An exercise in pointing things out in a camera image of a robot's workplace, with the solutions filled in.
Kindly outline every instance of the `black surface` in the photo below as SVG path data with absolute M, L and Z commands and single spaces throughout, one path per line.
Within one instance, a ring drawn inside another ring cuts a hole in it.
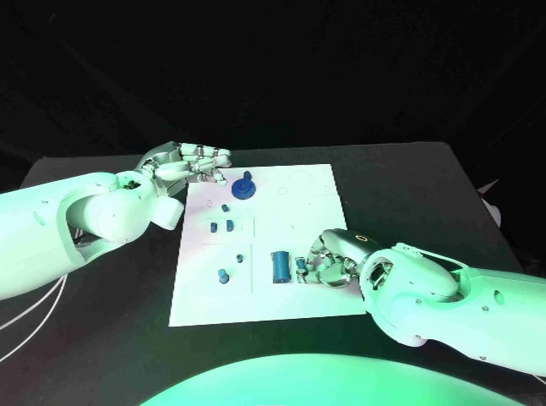
M 46 158 L 23 185 L 96 171 L 115 173 L 136 162 L 138 156 Z M 519 272 L 446 145 L 233 152 L 236 167 L 313 163 L 332 164 L 348 228 L 384 244 L 403 241 L 472 266 Z M 465 358 L 440 343 L 420 348 L 397 344 L 368 315 L 168 328 L 180 230 L 181 223 L 172 232 L 151 225 L 128 247 L 69 274 L 51 318 L 0 364 L 0 404 L 135 404 L 220 365 L 286 353 L 391 359 L 502 394 L 546 393 L 531 376 Z M 46 289 L 0 302 L 0 323 Z M 0 334 L 0 354 L 27 335 L 46 310 L 47 305 Z

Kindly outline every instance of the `robotic hand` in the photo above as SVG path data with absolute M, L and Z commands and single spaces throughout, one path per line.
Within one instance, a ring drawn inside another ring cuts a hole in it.
M 188 182 L 226 184 L 230 151 L 167 144 L 132 171 L 90 173 L 0 195 L 0 300 L 38 288 L 139 237 L 172 230 Z
M 446 269 L 430 259 L 459 267 Z M 384 249 L 367 236 L 325 230 L 301 283 L 331 288 L 360 280 L 365 310 L 383 332 L 419 347 L 433 339 L 468 357 L 546 376 L 546 279 L 472 268 L 406 244 Z

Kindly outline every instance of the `blue object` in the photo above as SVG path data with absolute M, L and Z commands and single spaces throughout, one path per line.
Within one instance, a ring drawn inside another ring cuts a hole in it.
M 295 265 L 296 265 L 296 272 L 299 274 L 306 273 L 306 269 L 305 269 L 305 261 L 303 258 L 299 256 L 298 258 L 295 258 Z
M 256 190 L 257 188 L 252 183 L 250 172 L 246 171 L 241 176 L 241 179 L 233 182 L 233 197 L 240 200 L 249 199 L 254 194 Z
M 272 283 L 289 283 L 290 273 L 288 272 L 288 251 L 276 251 L 272 257 Z
M 217 279 L 220 280 L 220 283 L 227 283 L 229 276 L 223 269 L 217 271 Z

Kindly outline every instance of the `blue bolt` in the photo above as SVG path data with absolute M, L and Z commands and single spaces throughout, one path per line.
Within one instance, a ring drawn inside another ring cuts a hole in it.
M 217 271 L 217 279 L 220 280 L 220 283 L 227 283 L 229 276 L 223 269 Z

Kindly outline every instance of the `white paper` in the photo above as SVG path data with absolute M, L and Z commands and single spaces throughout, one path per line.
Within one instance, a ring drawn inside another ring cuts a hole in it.
M 256 193 L 237 200 L 230 187 L 244 170 Z M 345 228 L 331 166 L 236 167 L 221 173 L 226 187 L 188 185 L 169 326 L 364 314 L 357 283 L 341 289 L 296 283 L 295 257 L 306 256 L 321 231 Z M 273 283 L 273 251 L 288 251 L 290 283 Z M 229 274 L 226 284 L 218 269 Z

